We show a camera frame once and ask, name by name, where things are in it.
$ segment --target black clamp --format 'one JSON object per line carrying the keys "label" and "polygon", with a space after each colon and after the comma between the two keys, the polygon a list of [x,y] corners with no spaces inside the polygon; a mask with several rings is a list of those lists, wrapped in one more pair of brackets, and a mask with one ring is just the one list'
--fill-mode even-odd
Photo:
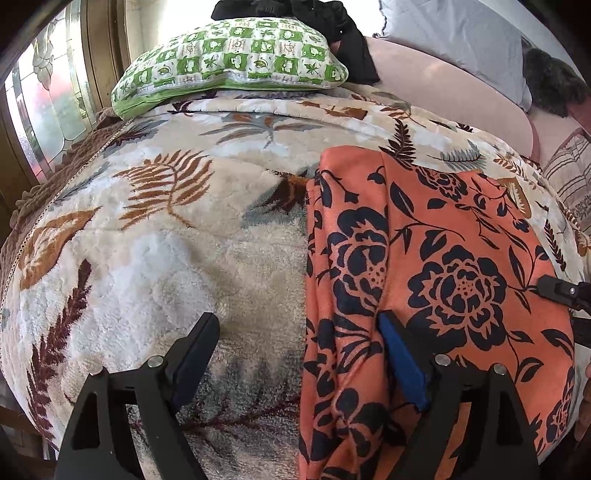
{"label": "black clamp", "polygon": [[219,321],[205,313],[165,356],[136,370],[87,377],[68,423],[55,480],[142,480],[126,405],[137,405],[164,479],[207,480],[176,420],[195,395],[219,339]]}
{"label": "black clamp", "polygon": [[580,282],[578,285],[559,280],[550,275],[540,277],[537,284],[540,297],[566,305],[573,310],[584,310],[591,315],[591,284]]}
{"label": "black clamp", "polygon": [[394,312],[379,316],[382,330],[387,321],[399,345],[406,346],[403,361],[409,355],[414,359],[427,388],[427,408],[388,480],[435,478],[461,403],[470,403],[470,413],[450,480],[538,480],[534,435],[507,369],[501,364],[488,371],[462,367],[445,354],[428,352]]}

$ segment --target fern-patterned blanket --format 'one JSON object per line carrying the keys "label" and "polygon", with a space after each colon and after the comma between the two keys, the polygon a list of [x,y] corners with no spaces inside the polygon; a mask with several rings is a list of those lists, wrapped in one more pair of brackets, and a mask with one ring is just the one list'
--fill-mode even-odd
{"label": "fern-patterned blanket", "polygon": [[[222,338],[183,430],[212,480],[296,478],[306,182],[340,145],[483,171],[507,187],[557,275],[589,278],[587,239],[534,166],[390,93],[213,92],[161,105],[70,179],[2,273],[2,371],[39,431],[59,447],[89,371],[135,368],[211,311]],[[434,187],[453,201],[444,178]],[[585,354],[576,352],[583,368]],[[576,368],[573,398],[581,378]],[[141,421],[132,426],[157,478]]]}

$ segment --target stained glass window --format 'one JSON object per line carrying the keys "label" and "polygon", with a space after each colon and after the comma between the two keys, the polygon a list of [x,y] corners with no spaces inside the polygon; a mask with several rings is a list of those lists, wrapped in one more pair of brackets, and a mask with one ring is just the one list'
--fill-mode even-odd
{"label": "stained glass window", "polygon": [[5,84],[12,123],[39,181],[96,123],[74,0],[31,42]]}

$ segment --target blue pad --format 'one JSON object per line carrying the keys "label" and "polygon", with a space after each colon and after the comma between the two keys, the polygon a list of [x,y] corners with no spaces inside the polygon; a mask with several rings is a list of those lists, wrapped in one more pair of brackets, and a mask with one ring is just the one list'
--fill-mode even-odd
{"label": "blue pad", "polygon": [[406,344],[390,323],[389,318],[383,313],[378,315],[378,327],[384,337],[390,366],[394,370],[394,375],[398,385],[402,388],[404,397],[419,411],[427,410],[430,400],[427,397],[425,373],[414,362]]}

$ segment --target metal screw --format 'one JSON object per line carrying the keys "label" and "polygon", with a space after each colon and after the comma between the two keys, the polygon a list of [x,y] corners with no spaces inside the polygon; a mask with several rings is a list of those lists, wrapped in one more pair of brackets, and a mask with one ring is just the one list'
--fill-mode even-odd
{"label": "metal screw", "polygon": [[103,366],[99,365],[98,367],[93,367],[90,371],[89,374],[92,375],[93,377],[98,377],[102,372],[103,372]]}
{"label": "metal screw", "polygon": [[444,353],[440,353],[438,355],[435,355],[435,363],[437,365],[441,365],[442,367],[447,367],[449,364],[452,363],[452,359]]}
{"label": "metal screw", "polygon": [[164,363],[164,358],[161,357],[160,355],[154,355],[154,356],[151,356],[150,358],[148,358],[148,366],[150,368],[159,367],[163,363]]}
{"label": "metal screw", "polygon": [[495,364],[495,366],[492,368],[496,374],[499,375],[506,375],[507,374],[507,367],[505,365],[502,364]]}

